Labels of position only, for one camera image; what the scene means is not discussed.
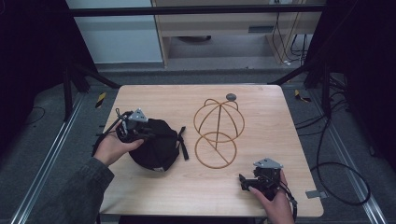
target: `gray carpet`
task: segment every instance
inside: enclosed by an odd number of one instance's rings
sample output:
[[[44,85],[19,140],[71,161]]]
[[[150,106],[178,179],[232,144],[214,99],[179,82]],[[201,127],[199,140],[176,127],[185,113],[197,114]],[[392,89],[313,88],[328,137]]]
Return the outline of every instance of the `gray carpet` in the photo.
[[[178,72],[141,72],[135,74],[105,74],[120,84],[214,84],[214,83],[266,83],[284,75],[284,70],[216,70],[216,71],[178,71]],[[111,106],[117,95],[116,90],[90,79],[92,89],[83,94],[83,104],[73,128],[62,147],[62,150],[49,173],[49,178],[39,194],[32,215],[38,206],[43,204],[61,187],[64,181],[91,156],[92,144],[96,134],[102,131]],[[101,92],[106,92],[106,99],[101,108],[95,108]],[[303,96],[312,98],[312,91],[301,90]],[[307,103],[294,97],[294,89],[284,88],[292,118],[295,123],[319,116],[315,103]],[[334,103],[342,96],[334,97]],[[0,173],[0,220],[8,220],[15,213],[24,194],[45,159],[51,143],[60,130],[64,117],[63,88],[56,86],[40,93],[36,106],[45,109],[44,117],[33,124],[26,125],[20,136],[15,139],[13,153],[2,161]],[[344,144],[361,174],[367,179],[372,193],[388,223],[396,223],[393,205],[396,199],[393,190],[396,188],[396,174],[382,158],[370,156],[368,145],[362,137],[359,125],[353,116],[346,111],[347,105],[340,105],[333,113],[332,123],[342,136]],[[42,110],[34,109],[30,121],[41,117]],[[320,121],[315,125],[301,129],[299,134],[317,133],[324,126]],[[320,134],[301,136],[300,140],[308,164],[316,163]],[[321,146],[320,161],[340,161],[334,144],[326,132]],[[354,188],[351,186],[344,168],[334,166],[320,169],[324,182],[343,199],[357,202]],[[313,172],[315,183],[324,190]],[[323,199],[324,215],[315,219],[299,218],[297,223],[372,223],[362,206],[351,206],[337,201],[330,196]],[[103,216],[103,221],[116,221],[117,217]]]

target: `wall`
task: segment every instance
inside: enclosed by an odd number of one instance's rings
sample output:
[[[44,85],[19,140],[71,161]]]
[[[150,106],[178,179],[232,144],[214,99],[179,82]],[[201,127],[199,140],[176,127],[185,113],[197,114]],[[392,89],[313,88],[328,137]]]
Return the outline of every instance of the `wall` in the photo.
[[[70,8],[151,7],[149,0],[66,0]],[[162,63],[153,16],[75,18],[96,64]]]

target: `small round object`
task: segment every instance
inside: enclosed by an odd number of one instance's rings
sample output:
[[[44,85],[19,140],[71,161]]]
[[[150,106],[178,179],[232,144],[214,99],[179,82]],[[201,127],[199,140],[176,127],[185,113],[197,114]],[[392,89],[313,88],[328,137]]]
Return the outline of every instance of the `small round object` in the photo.
[[[225,98],[227,98],[228,101],[233,102],[233,101],[236,100],[236,95],[233,94],[233,93],[228,93],[227,96],[226,96]]]

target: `human hand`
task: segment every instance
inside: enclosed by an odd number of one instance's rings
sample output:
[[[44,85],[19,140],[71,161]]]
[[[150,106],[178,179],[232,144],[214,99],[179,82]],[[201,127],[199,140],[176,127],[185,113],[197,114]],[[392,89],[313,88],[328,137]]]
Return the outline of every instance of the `human hand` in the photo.
[[[280,171],[280,180],[287,186],[285,174],[283,170]],[[268,218],[274,224],[289,224],[294,223],[293,215],[291,213],[290,202],[283,189],[279,189],[275,198],[269,201],[259,190],[248,187],[249,191],[256,196],[267,213]]]
[[[137,149],[143,143],[143,139],[133,141],[132,143],[123,143],[115,132],[110,132],[99,144],[93,156],[104,165],[109,166],[117,161],[123,154]]]

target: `gray sleeve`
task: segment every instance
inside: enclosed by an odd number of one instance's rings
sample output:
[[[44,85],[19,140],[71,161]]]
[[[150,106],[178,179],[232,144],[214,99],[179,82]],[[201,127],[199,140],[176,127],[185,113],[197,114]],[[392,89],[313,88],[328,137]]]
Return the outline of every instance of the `gray sleeve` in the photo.
[[[114,175],[96,158],[83,165],[60,192],[39,209],[33,223],[95,222]]]

